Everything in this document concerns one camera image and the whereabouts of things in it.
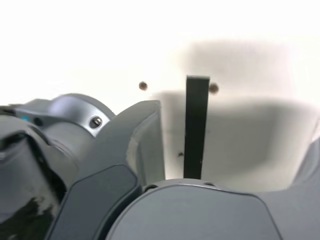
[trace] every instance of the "gray plastic housing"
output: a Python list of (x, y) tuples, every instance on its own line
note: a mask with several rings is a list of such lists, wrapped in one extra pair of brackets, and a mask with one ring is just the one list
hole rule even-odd
[(122, 212), (106, 240), (282, 239), (258, 197), (192, 181), (164, 181), (147, 191)]
[[(159, 144), (154, 147), (155, 151), (160, 151), (159, 162), (145, 159), (148, 155), (141, 158), (139, 151), (143, 151), (144, 146), (136, 144), (148, 130), (147, 126), (160, 124), (160, 110), (159, 101), (139, 102), (101, 129), (92, 148), (81, 160), (77, 180), (63, 201), (47, 235), (48, 240), (104, 239), (118, 215), (142, 193), (140, 182), (165, 179), (164, 162), (160, 158), (163, 150), (161, 135), (156, 134), (159, 139), (154, 142)], [(139, 177), (128, 162), (138, 170)], [(156, 173), (156, 177), (140, 171), (140, 166), (145, 164)]]

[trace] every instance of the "white backdrop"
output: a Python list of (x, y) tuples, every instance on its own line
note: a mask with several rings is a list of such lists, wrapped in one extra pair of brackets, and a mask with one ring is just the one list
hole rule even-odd
[[(161, 99), (165, 157), (180, 168), (172, 157), (184, 147), (185, 78), (210, 74), (206, 58), (200, 58), (200, 68), (190, 68), (190, 50), (221, 40), (288, 47), (290, 57), (280, 64), (286, 77), (241, 79), (239, 88), (221, 81), (219, 94), (273, 97), (318, 108), (319, 20), (316, 1), (307, 0), (3, 0), (0, 104), (81, 93), (118, 114), (141, 100), (161, 98), (159, 92), (182, 93), (179, 121), (166, 117), (173, 102)], [(138, 88), (141, 81), (148, 84), (147, 91)]]

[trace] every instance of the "black rectangular bar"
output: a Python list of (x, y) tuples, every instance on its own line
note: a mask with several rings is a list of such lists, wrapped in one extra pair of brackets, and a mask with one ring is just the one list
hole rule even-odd
[(183, 177), (201, 179), (208, 111), (209, 77), (187, 76)]

